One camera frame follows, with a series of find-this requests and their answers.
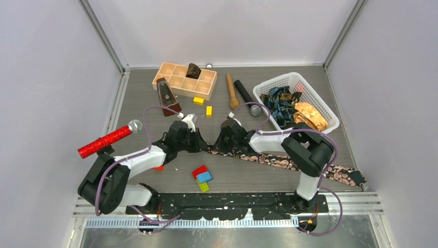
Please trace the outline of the black pink floral tie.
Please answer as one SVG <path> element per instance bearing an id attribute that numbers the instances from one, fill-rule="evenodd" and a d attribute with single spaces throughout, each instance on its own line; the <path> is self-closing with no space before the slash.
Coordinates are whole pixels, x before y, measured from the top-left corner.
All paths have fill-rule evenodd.
<path id="1" fill-rule="evenodd" d="M 251 153 L 247 155 L 236 149 L 233 149 L 232 152 L 221 152 L 213 149 L 212 145 L 209 146 L 207 153 L 256 162 L 292 171 L 300 171 L 295 162 L 288 156 L 269 153 Z M 361 187 L 367 182 L 365 176 L 358 169 L 335 164 L 329 166 L 327 171 L 324 172 L 323 177 L 352 187 Z"/>

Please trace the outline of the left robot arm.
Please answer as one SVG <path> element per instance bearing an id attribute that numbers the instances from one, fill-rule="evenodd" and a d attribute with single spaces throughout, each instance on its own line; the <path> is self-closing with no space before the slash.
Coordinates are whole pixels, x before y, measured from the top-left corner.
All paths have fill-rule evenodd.
<path id="1" fill-rule="evenodd" d="M 97 215 L 131 205 L 152 214 L 159 205 L 156 191 L 145 184 L 129 185 L 128 181 L 149 169 L 168 164 L 181 151 L 198 153 L 208 149 L 198 128 L 191 128 L 184 121 L 174 121 L 168 132 L 149 148 L 117 157 L 112 157 L 112 147 L 100 150 L 77 193 L 95 207 Z"/>

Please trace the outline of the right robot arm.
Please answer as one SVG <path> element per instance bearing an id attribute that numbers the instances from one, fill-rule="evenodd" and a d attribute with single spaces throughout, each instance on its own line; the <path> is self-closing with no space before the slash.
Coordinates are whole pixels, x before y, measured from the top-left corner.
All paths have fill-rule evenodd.
<path id="1" fill-rule="evenodd" d="M 286 131 L 247 131 L 235 118 L 228 117 L 212 145 L 221 153 L 241 152 L 255 155 L 263 152 L 283 152 L 300 170 L 300 179 L 292 201 L 301 212 L 308 212 L 316 204 L 320 177 L 335 153 L 328 137 L 305 123 Z"/>

